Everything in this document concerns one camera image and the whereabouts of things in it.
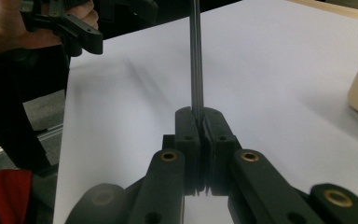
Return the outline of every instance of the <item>white surface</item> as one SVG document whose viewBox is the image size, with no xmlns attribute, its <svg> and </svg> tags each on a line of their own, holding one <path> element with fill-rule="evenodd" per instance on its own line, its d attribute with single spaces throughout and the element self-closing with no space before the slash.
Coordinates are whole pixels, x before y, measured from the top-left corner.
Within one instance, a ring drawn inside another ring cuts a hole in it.
<svg viewBox="0 0 358 224">
<path fill-rule="evenodd" d="M 358 114 L 347 92 L 358 69 L 358 21 L 282 0 L 203 13 L 205 104 L 243 147 L 259 150 L 309 192 L 358 195 Z M 174 112 L 190 102 L 188 19 L 106 41 L 72 63 L 54 223 L 100 183 L 145 175 Z M 227 198 L 186 197 L 185 223 L 231 223 Z"/>
</svg>

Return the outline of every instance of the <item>metal rod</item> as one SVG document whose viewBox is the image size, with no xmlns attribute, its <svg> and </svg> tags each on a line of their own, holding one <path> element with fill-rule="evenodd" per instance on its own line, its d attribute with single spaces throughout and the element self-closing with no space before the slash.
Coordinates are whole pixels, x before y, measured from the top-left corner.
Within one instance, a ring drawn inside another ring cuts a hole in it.
<svg viewBox="0 0 358 224">
<path fill-rule="evenodd" d="M 198 128 L 203 120 L 200 0 L 190 0 L 191 104 Z"/>
</svg>

